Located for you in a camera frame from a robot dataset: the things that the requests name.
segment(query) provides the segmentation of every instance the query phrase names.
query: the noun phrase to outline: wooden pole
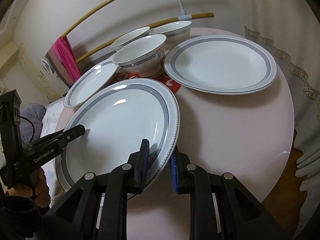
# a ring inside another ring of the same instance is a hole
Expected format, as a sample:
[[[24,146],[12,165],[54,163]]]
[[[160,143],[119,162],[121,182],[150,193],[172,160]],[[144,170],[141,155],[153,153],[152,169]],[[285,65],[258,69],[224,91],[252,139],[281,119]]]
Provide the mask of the wooden pole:
[[[82,23],[85,19],[90,17],[95,12],[99,11],[101,8],[105,7],[109,3],[112,3],[115,0],[106,0],[105,2],[99,4],[96,8],[93,8],[90,12],[88,12],[86,15],[81,17],[75,24],[73,24],[65,33],[63,33],[62,37],[65,38],[74,28],[76,28],[80,23]]]
[[[198,14],[192,14],[191,16],[192,16],[192,19],[201,19],[201,18],[212,18],[212,17],[214,17],[214,14],[213,13],[198,13]],[[167,23],[172,23],[172,22],[177,22],[177,21],[179,21],[178,17],[167,19],[167,20],[163,20],[163,21],[156,22],[156,23],[152,23],[152,24],[149,24],[149,25],[146,25],[146,26],[150,26],[150,28],[156,28],[156,27],[159,27],[161,25],[164,25],[164,24],[167,24]],[[119,37],[116,37],[116,38],[112,39],[111,41],[108,41],[108,42],[100,45],[99,47],[96,47],[95,49],[87,52],[82,57],[77,59],[76,63],[86,59],[87,57],[90,57],[92,54],[96,53],[97,51],[99,51],[101,49],[104,49],[105,47],[111,45]]]

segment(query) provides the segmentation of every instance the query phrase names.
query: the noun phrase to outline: bowl rim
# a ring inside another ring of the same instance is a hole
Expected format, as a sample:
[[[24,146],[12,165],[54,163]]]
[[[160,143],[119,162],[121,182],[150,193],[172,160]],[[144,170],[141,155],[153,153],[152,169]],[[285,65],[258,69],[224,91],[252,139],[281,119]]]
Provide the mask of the bowl rim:
[[[116,54],[119,55],[121,52],[123,52],[123,49],[124,49],[124,47],[123,47],[123,48],[121,48],[119,51],[117,51],[117,52],[113,55],[113,57],[112,57],[112,62],[115,63],[115,64],[118,64],[118,65],[121,65],[121,64],[124,64],[124,63],[128,63],[128,62],[131,62],[131,61],[132,61],[132,63],[138,62],[138,61],[144,59],[145,57],[148,57],[149,54],[150,54],[151,52],[153,52],[154,50],[157,50],[159,47],[161,47],[161,46],[165,43],[165,41],[166,41],[166,39],[167,39],[167,36],[165,36],[165,35],[163,35],[163,34],[155,34],[155,35],[149,35],[149,36],[150,36],[150,37],[164,36],[164,40],[161,42],[161,44],[159,44],[159,45],[156,46],[155,48],[150,49],[147,53],[145,53],[145,54],[143,54],[143,55],[141,55],[141,56],[139,56],[139,57],[132,58],[132,59],[126,60],[126,61],[117,61],[117,62],[116,62],[116,61],[115,61]],[[137,39],[137,40],[129,43],[129,44],[126,45],[125,47],[127,47],[127,46],[134,46],[136,43],[141,42],[142,39],[146,39],[146,38],[149,37],[149,36],[145,36],[145,37],[142,37],[142,38],[140,38],[140,39]]]
[[[120,43],[120,44],[116,44],[116,42],[117,42],[117,41],[119,41],[120,39],[122,39],[122,38],[123,38],[123,37],[125,37],[126,35],[128,35],[128,34],[130,34],[130,33],[132,33],[132,32],[135,32],[135,31],[141,30],[141,29],[145,29],[145,31],[144,31],[144,32],[142,32],[142,33],[140,33],[140,34],[139,34],[139,35],[137,35],[136,37],[133,37],[133,38],[131,38],[131,39],[129,39],[129,40],[123,41],[123,42],[122,42],[122,43]],[[139,37],[140,35],[145,34],[146,32],[148,32],[148,30],[150,30],[150,27],[149,27],[149,26],[145,26],[145,27],[141,27],[141,28],[138,28],[138,29],[132,30],[132,31],[130,31],[130,32],[128,32],[128,33],[126,33],[126,34],[122,35],[122,36],[121,36],[121,37],[119,37],[118,39],[116,39],[116,40],[115,40],[115,41],[110,45],[110,48],[116,48],[116,47],[118,47],[118,46],[124,45],[124,44],[126,44],[127,42],[129,42],[129,41],[131,41],[131,40],[133,40],[133,39],[135,39],[135,38]]]
[[[161,33],[160,33],[160,32],[155,31],[155,30],[160,29],[160,28],[162,28],[162,27],[164,27],[164,26],[173,25],[173,24],[181,23],[181,22],[185,22],[185,23],[188,23],[188,24],[187,24],[187,25],[184,25],[183,27],[179,27],[178,29],[174,29],[174,30],[170,30],[170,31],[166,31],[166,32],[161,32]],[[192,24],[191,21],[177,21],[177,22],[167,23],[167,24],[161,25],[161,26],[159,26],[159,27],[153,28],[152,30],[150,30],[149,34],[150,34],[150,35],[156,35],[156,34],[164,34],[164,35],[165,35],[166,33],[170,33],[170,32],[175,33],[175,32],[177,32],[177,31],[179,31],[179,30],[181,30],[181,29],[183,29],[183,28],[188,28],[188,27],[190,27],[191,24]]]

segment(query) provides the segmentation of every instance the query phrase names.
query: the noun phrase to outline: white bowl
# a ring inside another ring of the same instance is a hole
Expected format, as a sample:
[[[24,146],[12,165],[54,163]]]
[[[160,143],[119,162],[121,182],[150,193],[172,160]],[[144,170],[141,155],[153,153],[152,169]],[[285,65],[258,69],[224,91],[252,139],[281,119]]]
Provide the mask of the white bowl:
[[[137,39],[140,39],[148,34],[148,31],[150,30],[150,27],[142,27],[139,29],[136,29],[132,32],[129,32],[123,36],[121,36],[119,39],[115,40],[111,45],[110,48],[115,49],[116,51],[122,49],[125,45],[128,45],[130,42],[133,42]]]
[[[165,46],[167,49],[172,49],[190,36],[191,23],[190,21],[168,23],[152,29],[149,34],[164,34],[167,36]]]
[[[113,55],[112,62],[125,71],[149,77],[160,69],[164,57],[164,43],[167,37],[152,35],[133,41]]]

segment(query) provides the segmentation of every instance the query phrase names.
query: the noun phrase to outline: pink tabletop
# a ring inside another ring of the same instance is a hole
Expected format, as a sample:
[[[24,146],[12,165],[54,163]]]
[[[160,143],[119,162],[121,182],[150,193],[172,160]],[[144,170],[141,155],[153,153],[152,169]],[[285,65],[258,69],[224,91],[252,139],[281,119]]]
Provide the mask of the pink tabletop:
[[[238,36],[191,29],[191,37],[211,34]],[[214,95],[181,86],[175,96],[181,114],[179,151],[207,172],[233,173],[262,202],[281,176],[292,145],[293,105],[281,69],[275,82],[257,93]],[[64,109],[56,130],[63,129],[74,112]],[[189,195],[174,193],[168,166],[128,202],[128,240],[186,240],[189,223]]]

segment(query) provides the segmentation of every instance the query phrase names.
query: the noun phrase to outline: pink towel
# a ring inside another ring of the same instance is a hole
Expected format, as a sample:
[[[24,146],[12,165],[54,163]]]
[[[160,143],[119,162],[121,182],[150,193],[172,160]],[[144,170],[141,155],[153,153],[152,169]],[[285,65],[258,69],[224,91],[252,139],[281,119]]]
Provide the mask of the pink towel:
[[[59,37],[52,45],[52,49],[57,58],[61,60],[73,82],[81,77],[81,72],[76,64],[72,47],[67,38]]]

